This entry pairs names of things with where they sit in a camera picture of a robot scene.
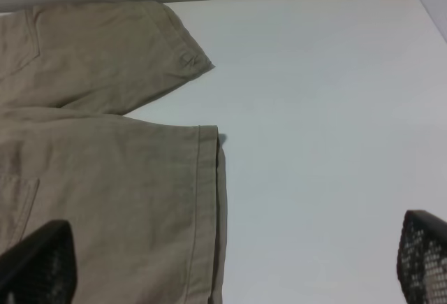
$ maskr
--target beige fabric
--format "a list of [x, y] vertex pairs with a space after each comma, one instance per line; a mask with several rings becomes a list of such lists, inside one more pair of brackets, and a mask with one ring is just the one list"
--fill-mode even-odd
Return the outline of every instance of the beige fabric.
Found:
[[75, 303], [220, 303], [217, 128], [102, 114], [212, 68], [175, 14], [154, 2], [35, 7], [0, 28], [1, 251], [67, 219]]

